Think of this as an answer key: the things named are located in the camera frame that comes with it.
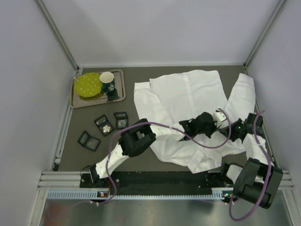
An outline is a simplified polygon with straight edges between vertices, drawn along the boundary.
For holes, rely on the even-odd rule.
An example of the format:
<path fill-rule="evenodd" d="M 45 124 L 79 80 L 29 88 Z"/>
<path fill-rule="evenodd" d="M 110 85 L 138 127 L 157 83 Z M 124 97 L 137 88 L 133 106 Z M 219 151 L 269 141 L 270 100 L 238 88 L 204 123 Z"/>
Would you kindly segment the round clear blue brooch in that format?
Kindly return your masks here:
<path fill-rule="evenodd" d="M 127 126 L 127 120 L 122 119 L 118 121 L 119 128 L 125 128 L 126 126 Z"/>

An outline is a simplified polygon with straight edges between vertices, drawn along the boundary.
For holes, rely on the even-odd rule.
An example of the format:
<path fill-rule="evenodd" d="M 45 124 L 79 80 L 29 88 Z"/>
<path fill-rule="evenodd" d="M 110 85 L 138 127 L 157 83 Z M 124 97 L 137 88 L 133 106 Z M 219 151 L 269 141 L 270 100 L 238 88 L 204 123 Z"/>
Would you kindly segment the white shirt garment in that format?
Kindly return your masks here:
<path fill-rule="evenodd" d="M 194 70 L 136 83 L 134 103 L 140 119 L 166 126 L 214 113 L 217 108 L 235 122 L 254 111 L 255 87 L 251 77 L 240 74 L 227 97 L 217 71 Z M 244 152 L 240 140 L 228 141 L 219 132 L 211 138 L 198 135 L 189 141 L 156 141 L 151 149 L 159 160 L 187 167 L 192 173 L 218 168 L 224 156 Z"/>

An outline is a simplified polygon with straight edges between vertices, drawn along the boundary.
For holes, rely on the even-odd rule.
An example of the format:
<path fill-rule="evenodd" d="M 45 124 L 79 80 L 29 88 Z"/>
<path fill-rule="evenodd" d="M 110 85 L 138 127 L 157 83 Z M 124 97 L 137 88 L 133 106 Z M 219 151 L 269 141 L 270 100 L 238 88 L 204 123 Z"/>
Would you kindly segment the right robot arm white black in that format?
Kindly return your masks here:
<path fill-rule="evenodd" d="M 274 166 L 265 149 L 265 135 L 263 132 L 263 117 L 249 113 L 242 121 L 238 119 L 219 132 L 225 137 L 231 130 L 231 141 L 240 141 L 246 151 L 247 162 L 244 166 L 226 163 L 221 172 L 221 178 L 228 186 L 233 186 L 236 197 L 255 204 L 260 197 L 265 181 L 267 187 L 259 204 L 268 209 L 275 198 L 283 171 Z"/>

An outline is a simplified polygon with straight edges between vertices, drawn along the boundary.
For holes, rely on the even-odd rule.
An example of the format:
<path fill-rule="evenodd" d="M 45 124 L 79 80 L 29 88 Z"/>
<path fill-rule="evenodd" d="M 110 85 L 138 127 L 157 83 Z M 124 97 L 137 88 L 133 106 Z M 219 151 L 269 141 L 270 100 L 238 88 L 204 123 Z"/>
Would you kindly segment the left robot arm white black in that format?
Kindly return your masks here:
<path fill-rule="evenodd" d="M 171 126 L 149 122 L 146 118 L 116 133 L 117 144 L 109 145 L 108 156 L 89 169 L 92 183 L 108 178 L 126 159 L 141 155 L 156 141 L 193 141 L 195 136 L 204 134 L 208 138 L 221 126 L 217 113 L 202 113 L 195 119 L 180 121 Z"/>

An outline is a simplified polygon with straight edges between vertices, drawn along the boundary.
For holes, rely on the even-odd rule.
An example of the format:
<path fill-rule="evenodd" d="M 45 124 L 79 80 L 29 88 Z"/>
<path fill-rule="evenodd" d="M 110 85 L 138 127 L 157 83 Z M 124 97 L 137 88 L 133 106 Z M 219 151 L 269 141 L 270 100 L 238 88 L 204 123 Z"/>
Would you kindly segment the sparkly snowflake brooch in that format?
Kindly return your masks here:
<path fill-rule="evenodd" d="M 111 127 L 109 125 L 103 126 L 103 133 L 109 133 L 111 131 Z"/>

